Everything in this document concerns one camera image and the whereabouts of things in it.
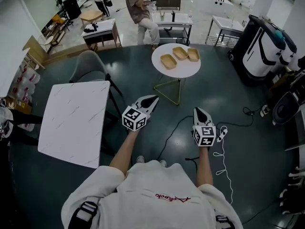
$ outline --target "sneaker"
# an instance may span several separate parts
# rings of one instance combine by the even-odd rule
[[[142,155],[138,156],[137,160],[135,161],[135,163],[142,163],[142,164],[144,164],[145,163],[144,156],[142,156]]]
[[[260,112],[261,117],[264,117],[265,115],[269,114],[269,111],[270,109],[268,108],[268,105],[264,105]]]
[[[163,159],[159,161],[160,165],[162,165],[164,168],[166,168],[166,161]]]
[[[152,46],[152,50],[155,51],[158,47],[159,47],[158,44],[154,44],[154,45]]]

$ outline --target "white table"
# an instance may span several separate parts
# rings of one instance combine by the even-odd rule
[[[121,39],[118,33],[118,28],[115,23],[115,19],[110,19],[106,21],[97,22],[97,31],[93,32],[84,32],[81,36],[84,38],[86,44],[88,45],[89,49],[91,49],[91,45],[95,44],[93,50],[97,49],[97,43],[102,42],[104,46],[105,41],[114,40],[114,44],[117,47],[117,40],[119,38],[120,46],[122,47]],[[92,24],[86,26],[86,29],[94,30]]]
[[[182,47],[186,52],[189,47],[182,45],[182,44],[177,44],[177,43],[168,43],[164,44],[160,47],[158,47],[153,53],[152,53],[152,64],[154,67],[163,75],[167,75],[172,78],[176,78],[172,81],[165,82],[159,85],[156,85],[153,87],[154,90],[162,94],[164,97],[169,99],[171,102],[173,102],[176,105],[179,105],[180,103],[180,91],[181,91],[181,79],[185,79],[187,77],[190,77],[194,74],[196,74],[201,66],[201,60],[198,62],[191,62],[188,58],[185,60],[178,60],[174,54],[173,54],[173,48],[175,47]],[[173,56],[173,58],[177,61],[177,66],[172,69],[172,70],[167,70],[165,66],[162,64],[160,57],[165,54],[170,54]],[[179,83],[179,94],[178,94],[178,102],[173,101],[170,99],[168,96],[160,92],[157,87],[159,86],[164,86],[170,83],[178,82]]]
[[[226,17],[233,14],[233,4],[229,0],[193,0],[194,10]]]
[[[163,12],[157,11],[152,14],[152,20],[155,22],[159,28],[160,38],[177,38],[177,37],[186,37],[187,39],[190,39],[191,29],[192,25],[194,24],[192,19],[189,18],[188,14],[186,13],[176,13],[175,14],[175,20],[173,20],[173,16],[171,13],[165,13],[164,18],[161,18],[161,14],[163,15]],[[165,31],[163,28],[183,28],[182,30],[170,30]]]
[[[211,28],[213,25],[213,22],[218,26],[220,29],[218,36],[210,36]],[[212,44],[214,46],[217,46],[220,36],[222,35],[222,39],[220,41],[221,46],[227,46],[227,47],[234,47],[233,40],[236,42],[240,38],[240,36],[243,34],[244,28],[238,21],[234,21],[228,18],[213,16],[209,32],[205,39],[205,44],[208,39],[211,40]]]
[[[43,115],[38,151],[97,168],[109,87],[109,81],[54,85]]]
[[[14,76],[30,49],[15,52],[11,57],[2,59],[0,66],[0,97],[6,97]]]

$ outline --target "white cable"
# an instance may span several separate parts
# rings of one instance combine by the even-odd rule
[[[222,131],[222,128],[223,128],[223,127],[227,128],[225,125],[223,125],[223,126],[220,128],[220,132]],[[224,138],[223,138],[223,145],[222,145],[222,148],[223,148],[223,153],[222,153],[222,154],[217,153],[217,152],[214,152],[214,153],[213,153],[213,156],[215,156],[215,157],[223,156],[223,157],[224,157]],[[224,164],[224,169],[223,169],[223,170],[216,171],[215,174],[218,176],[218,175],[220,175],[220,174],[223,173],[223,172],[226,172],[227,178],[228,178],[229,181],[230,181],[230,189],[231,189],[231,191],[232,191],[232,192],[231,192],[231,203],[230,203],[230,204],[232,204],[232,203],[233,203],[233,189],[232,189],[232,186],[231,186],[232,181],[231,181],[231,179],[230,179],[229,176],[228,176],[228,171],[227,171],[227,167],[225,166],[225,164]]]

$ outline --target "gray chair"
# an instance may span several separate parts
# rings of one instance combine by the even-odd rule
[[[109,81],[110,86],[114,87],[115,90],[122,96],[121,91],[111,80],[104,63],[101,61],[99,56],[93,51],[84,51],[77,57],[76,67],[69,80],[69,83],[93,81]],[[118,112],[119,118],[121,118],[122,114],[110,89],[109,98],[112,100],[114,107]],[[116,118],[108,112],[106,112],[106,116],[110,119]]]

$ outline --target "brown shirt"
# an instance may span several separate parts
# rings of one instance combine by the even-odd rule
[[[150,18],[149,11],[145,6],[139,8],[135,5],[137,1],[138,0],[126,0],[128,12],[135,24],[139,23],[144,18]]]

